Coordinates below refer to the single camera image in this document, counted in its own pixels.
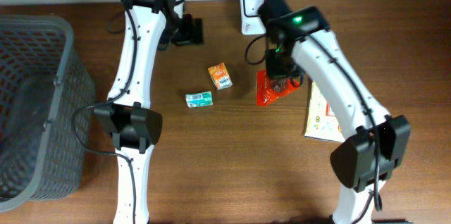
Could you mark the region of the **orange Kleenex tissue pack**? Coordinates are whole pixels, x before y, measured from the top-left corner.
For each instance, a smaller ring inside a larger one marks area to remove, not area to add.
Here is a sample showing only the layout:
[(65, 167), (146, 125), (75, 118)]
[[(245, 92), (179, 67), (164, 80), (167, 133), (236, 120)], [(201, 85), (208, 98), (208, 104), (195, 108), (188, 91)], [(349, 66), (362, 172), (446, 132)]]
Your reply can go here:
[(217, 90), (229, 88), (233, 85), (225, 63), (208, 68), (209, 75)]

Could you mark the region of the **yellow wet wipes pack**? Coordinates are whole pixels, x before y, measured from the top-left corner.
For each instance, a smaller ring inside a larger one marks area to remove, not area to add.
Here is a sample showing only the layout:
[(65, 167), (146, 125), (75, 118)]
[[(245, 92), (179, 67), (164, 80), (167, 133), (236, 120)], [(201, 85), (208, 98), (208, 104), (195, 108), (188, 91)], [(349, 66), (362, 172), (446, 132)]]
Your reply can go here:
[(330, 104), (326, 101), (315, 82), (311, 84), (311, 96), (304, 136), (332, 142), (345, 141), (339, 122)]

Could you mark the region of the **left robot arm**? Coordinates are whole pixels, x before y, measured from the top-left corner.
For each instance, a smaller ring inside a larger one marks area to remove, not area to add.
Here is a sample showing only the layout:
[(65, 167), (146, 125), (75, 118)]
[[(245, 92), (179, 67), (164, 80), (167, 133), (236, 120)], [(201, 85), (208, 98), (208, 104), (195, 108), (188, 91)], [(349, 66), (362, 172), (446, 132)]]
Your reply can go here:
[(111, 136), (118, 161), (115, 223), (149, 223), (147, 183), (163, 117), (151, 109), (152, 71), (158, 51), (204, 42), (202, 20), (183, 12), (185, 0), (121, 0), (125, 29), (116, 79), (94, 115)]

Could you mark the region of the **red snack bag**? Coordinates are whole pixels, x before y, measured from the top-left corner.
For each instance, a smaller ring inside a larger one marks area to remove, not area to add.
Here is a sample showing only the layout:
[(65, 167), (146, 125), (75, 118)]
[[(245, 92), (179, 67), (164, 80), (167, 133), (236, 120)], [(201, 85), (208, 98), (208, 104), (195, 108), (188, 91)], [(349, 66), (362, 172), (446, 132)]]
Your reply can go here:
[(256, 73), (256, 105), (268, 106), (279, 98), (298, 90), (303, 79), (270, 79), (265, 70)]

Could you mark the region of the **green tissue pack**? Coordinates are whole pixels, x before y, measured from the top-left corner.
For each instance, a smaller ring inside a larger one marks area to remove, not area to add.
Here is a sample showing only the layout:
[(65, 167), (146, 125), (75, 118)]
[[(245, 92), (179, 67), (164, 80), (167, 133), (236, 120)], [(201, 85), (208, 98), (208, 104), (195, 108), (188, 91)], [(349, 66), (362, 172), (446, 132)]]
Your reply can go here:
[(201, 92), (196, 94), (186, 94), (185, 100), (189, 108), (212, 106), (213, 97), (211, 92)]

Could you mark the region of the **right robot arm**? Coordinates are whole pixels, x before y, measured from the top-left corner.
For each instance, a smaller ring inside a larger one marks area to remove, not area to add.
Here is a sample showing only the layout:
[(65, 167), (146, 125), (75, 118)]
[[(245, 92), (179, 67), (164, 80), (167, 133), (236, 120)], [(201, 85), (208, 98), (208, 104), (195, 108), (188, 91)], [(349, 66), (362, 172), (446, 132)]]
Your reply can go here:
[(391, 116), (366, 88), (317, 7), (292, 11), (285, 0), (264, 0), (257, 15), (273, 45), (265, 50), (268, 77), (308, 75), (345, 138), (330, 154), (341, 188), (329, 223), (372, 223), (372, 212), (382, 209), (380, 190), (404, 158), (411, 125), (404, 115)]

